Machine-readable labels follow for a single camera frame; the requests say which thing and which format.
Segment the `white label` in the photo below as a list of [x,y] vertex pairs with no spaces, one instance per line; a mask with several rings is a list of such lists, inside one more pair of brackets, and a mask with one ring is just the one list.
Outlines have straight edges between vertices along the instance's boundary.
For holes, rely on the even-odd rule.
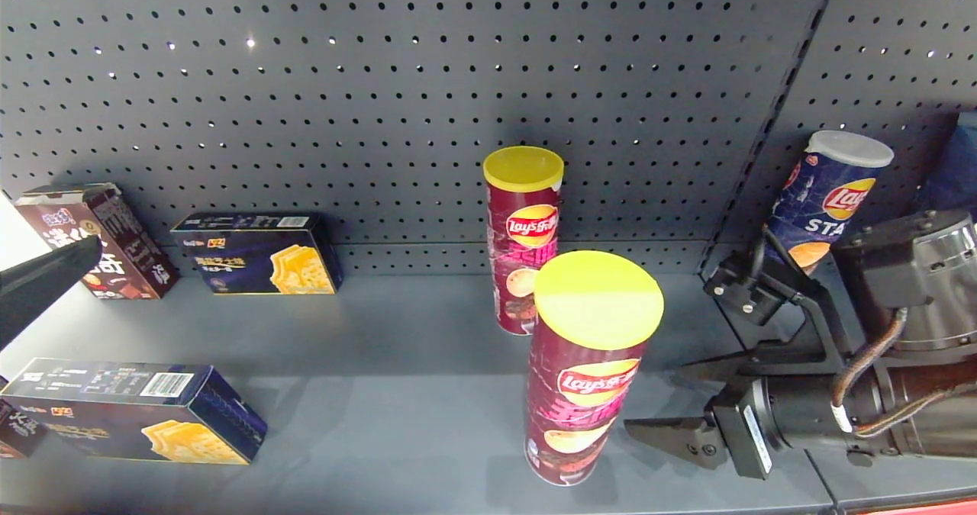
[[167,397],[173,399],[180,396],[186,384],[193,377],[192,373],[157,372],[146,384],[140,397]]
[[760,434],[760,425],[756,423],[756,417],[753,415],[753,407],[749,404],[743,409],[743,417],[746,418],[746,427],[750,428],[750,435],[753,436],[753,443],[756,445],[756,451],[760,453],[760,462],[763,463],[763,472],[770,473],[770,469],[774,466],[774,462],[771,462],[770,452],[767,450],[767,442],[764,441],[763,435]]
[[834,416],[834,421],[837,421],[838,428],[845,433],[852,432],[852,422],[848,419],[848,411],[845,410],[844,404],[840,407],[835,407],[834,404],[831,405],[831,414]]
[[305,216],[282,218],[282,220],[279,221],[278,227],[303,227],[306,222],[308,222],[308,217]]

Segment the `cracker box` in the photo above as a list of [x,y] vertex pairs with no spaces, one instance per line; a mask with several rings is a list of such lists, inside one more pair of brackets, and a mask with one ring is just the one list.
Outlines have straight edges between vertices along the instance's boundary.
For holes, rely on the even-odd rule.
[[111,182],[34,188],[15,206],[52,247],[102,238],[102,260],[82,277],[98,299],[160,299],[180,278]]
[[213,366],[34,359],[0,392],[87,455],[247,465],[268,426]]
[[172,233],[216,294],[333,294],[342,282],[315,213],[202,212]]
[[[0,377],[0,389],[7,380]],[[0,401],[0,459],[24,459],[44,439],[45,428],[24,412]]]

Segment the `dark blue box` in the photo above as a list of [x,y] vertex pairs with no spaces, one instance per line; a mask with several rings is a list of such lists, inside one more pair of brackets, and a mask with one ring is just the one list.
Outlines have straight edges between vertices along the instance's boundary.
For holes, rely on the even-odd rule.
[[209,365],[34,359],[0,391],[87,455],[248,464],[268,425]]
[[316,213],[200,212],[171,233],[217,294],[333,294],[343,279]]

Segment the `potato chip can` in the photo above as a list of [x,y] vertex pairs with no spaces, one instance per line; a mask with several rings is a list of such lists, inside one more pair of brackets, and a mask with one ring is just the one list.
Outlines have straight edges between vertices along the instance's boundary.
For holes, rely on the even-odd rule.
[[812,135],[805,152],[767,226],[797,265],[810,272],[844,233],[894,154],[871,137],[827,130]]
[[563,158],[538,146],[509,146],[489,154],[482,170],[495,317],[509,333],[532,334],[535,276],[556,255]]
[[639,265],[588,250],[544,265],[535,298],[524,449],[538,476],[568,487],[593,472],[664,298]]

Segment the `shelf surface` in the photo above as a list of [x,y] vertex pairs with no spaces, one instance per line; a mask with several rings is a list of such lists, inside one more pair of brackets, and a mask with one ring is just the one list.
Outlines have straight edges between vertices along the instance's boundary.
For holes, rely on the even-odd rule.
[[[625,417],[695,415],[714,390],[667,366],[739,349],[694,275],[662,275],[666,317]],[[492,320],[486,276],[352,278],[335,297],[214,297],[186,276],[161,302],[98,302],[77,286],[0,354],[214,363],[268,420],[249,467],[88,459],[49,438],[0,462],[0,504],[180,513],[796,512],[830,505],[802,452],[770,481],[705,471],[614,429],[575,488],[524,460],[526,338]]]

